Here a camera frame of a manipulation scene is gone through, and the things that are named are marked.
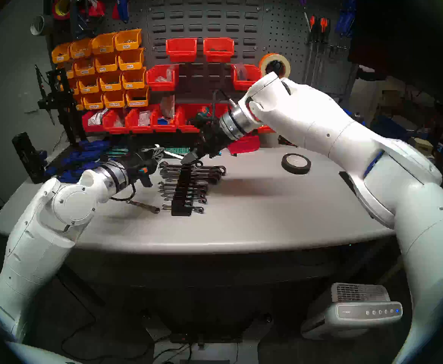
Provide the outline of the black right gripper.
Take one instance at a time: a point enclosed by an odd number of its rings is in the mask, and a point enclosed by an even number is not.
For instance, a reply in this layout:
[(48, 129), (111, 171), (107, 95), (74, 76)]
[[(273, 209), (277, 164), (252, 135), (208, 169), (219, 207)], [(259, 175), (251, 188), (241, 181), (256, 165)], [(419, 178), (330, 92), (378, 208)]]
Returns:
[(205, 124), (199, 132), (196, 150), (190, 151), (181, 159), (182, 165), (193, 163), (193, 167), (203, 167), (200, 160), (206, 155), (216, 156), (230, 144), (230, 137), (220, 124)]

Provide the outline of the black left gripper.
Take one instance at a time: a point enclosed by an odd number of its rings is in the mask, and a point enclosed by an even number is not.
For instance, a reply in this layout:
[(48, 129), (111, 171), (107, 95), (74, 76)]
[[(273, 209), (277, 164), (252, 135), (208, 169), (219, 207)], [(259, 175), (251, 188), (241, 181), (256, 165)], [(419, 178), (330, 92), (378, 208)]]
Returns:
[(151, 147), (142, 150), (142, 156), (137, 153), (129, 153), (126, 156), (126, 172), (130, 180), (149, 180), (158, 167), (155, 158), (164, 158), (164, 147)]

